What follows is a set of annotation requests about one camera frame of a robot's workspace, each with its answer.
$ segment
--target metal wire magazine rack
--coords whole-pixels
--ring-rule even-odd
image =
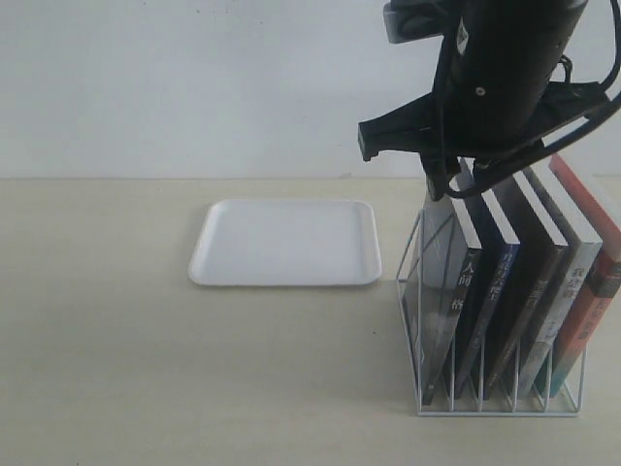
[[[478,355],[478,371],[468,382],[468,386],[464,390],[463,395],[456,399],[455,397],[455,341],[451,344],[448,354],[447,366],[449,369],[441,376],[443,383],[437,383],[434,393],[433,403],[424,405],[422,386],[423,375],[418,371],[421,365],[417,361],[421,361],[422,339],[424,338],[421,331],[421,286],[422,282],[418,282],[418,303],[415,312],[417,312],[416,335],[411,335],[410,318],[408,310],[403,303],[403,297],[408,283],[408,275],[410,272],[422,274],[425,264],[422,260],[416,263],[411,262],[413,267],[404,272],[404,266],[410,258],[412,261],[415,257],[422,257],[422,241],[415,242],[416,234],[422,231],[420,226],[425,221],[425,211],[421,210],[414,222],[412,230],[408,237],[406,249],[402,256],[397,272],[397,292],[401,315],[403,318],[404,328],[406,330],[406,340],[408,344],[409,361],[412,371],[412,381],[414,388],[414,396],[416,397],[416,408],[419,416],[532,416],[532,417],[573,417],[578,416],[582,409],[582,400],[584,396],[584,380],[586,369],[586,351],[582,353],[580,360],[576,363],[572,373],[565,381],[563,388],[555,396],[550,396],[550,384],[552,374],[552,351],[547,355],[543,364],[546,371],[546,380],[544,389],[539,391],[537,385],[534,384],[527,397],[519,397],[517,395],[517,387],[519,383],[519,354],[520,347],[515,350],[515,357],[510,364],[508,371],[513,372],[513,381],[510,383],[508,379],[499,383],[499,386],[491,393],[488,399],[483,399],[482,386],[484,374],[484,350],[485,341],[481,344]],[[412,245],[418,245],[418,252],[414,254]],[[478,377],[478,383],[474,383],[473,378]]]

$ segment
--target table surface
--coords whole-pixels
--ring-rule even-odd
[[[621,179],[602,179],[621,200]],[[616,464],[619,305],[580,418],[420,418],[391,282],[423,181],[0,182],[0,465]],[[206,289],[209,204],[376,210],[363,288]]]

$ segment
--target book spine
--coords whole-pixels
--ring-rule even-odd
[[[556,396],[560,391],[619,287],[621,262],[613,262],[602,250],[559,331],[554,346],[550,396]]]
[[[450,342],[455,333],[457,320],[459,319],[459,315],[464,308],[464,304],[466,302],[466,295],[468,294],[468,290],[470,289],[471,283],[473,282],[473,277],[479,258],[480,250],[468,249],[466,257],[464,258],[464,262],[462,263],[461,272],[457,279],[457,285],[455,286],[451,301],[448,305],[447,318],[439,329],[439,341],[436,345],[436,357],[434,358],[435,360],[432,362],[431,369],[435,372],[435,374],[432,375],[430,379],[425,382],[425,390],[423,390],[422,399],[423,405],[430,405],[432,403],[434,391],[436,389],[436,382],[438,381],[438,376],[441,373],[443,363],[446,360],[446,354],[450,349]]]
[[[524,330],[528,326],[528,323],[543,296],[543,293],[546,291],[547,286],[552,278],[552,275],[556,271],[557,266],[563,256],[565,248],[557,248],[554,257],[550,257],[550,259],[546,262],[545,266],[541,270],[535,285],[533,286],[528,299],[526,300],[526,304],[520,310],[517,321],[511,328],[508,338],[505,341],[505,344],[502,346],[502,349],[499,352],[499,355],[496,357],[496,360],[493,364],[492,370],[489,374],[489,377],[485,381],[484,393],[485,398],[489,397],[492,390],[500,380],[509,360],[513,356],[515,348],[517,347],[517,342],[522,337]]]
[[[455,378],[455,393],[457,397],[461,396],[466,381],[470,376],[474,361],[481,348],[483,337],[487,331],[487,326],[494,314],[500,295],[503,292],[508,273],[511,270],[518,249],[519,245],[505,245],[503,247],[500,262],[496,267],[494,276],[485,295],[485,300],[481,305],[480,313],[474,325],[473,335],[470,338],[460,367],[457,368],[457,375]]]
[[[573,266],[564,276],[554,300],[550,304],[547,315],[541,313],[541,319],[533,321],[533,328],[529,339],[531,346],[524,354],[520,362],[518,395],[528,393],[535,382],[539,369],[545,361],[558,332],[567,317],[567,314],[575,301],[578,291],[582,288],[595,259],[591,248],[584,247],[579,251],[573,261]]]

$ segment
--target book cover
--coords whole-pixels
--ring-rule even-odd
[[[481,244],[464,201],[445,196],[433,202],[428,197],[423,215],[405,304],[412,347],[420,346],[421,360],[415,364],[422,402],[429,405],[476,272]]]
[[[554,343],[550,395],[556,396],[621,286],[621,210],[591,175],[560,155],[553,155],[549,166],[603,240]],[[544,372],[539,389],[545,385]]]
[[[493,189],[520,240],[520,250],[487,332],[485,398],[501,380],[568,247],[523,173]]]
[[[472,169],[460,161],[461,174],[455,178],[460,189],[474,184]],[[471,372],[478,381],[481,344],[487,326],[496,311],[508,273],[519,251],[519,240],[503,212],[496,195],[488,190],[465,199],[474,228],[482,244],[479,265],[469,299],[455,331],[455,397],[460,398]]]
[[[520,346],[517,388],[520,397],[530,393],[539,369],[602,247],[602,239],[547,167],[547,163],[538,163],[525,169],[524,175],[563,233],[569,247],[548,290],[541,298]],[[508,373],[509,377],[514,375],[513,371]]]

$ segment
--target red book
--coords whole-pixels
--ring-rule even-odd
[[[554,345],[550,395],[556,396],[621,286],[621,211],[592,176],[560,155],[552,156],[550,169],[604,241]]]

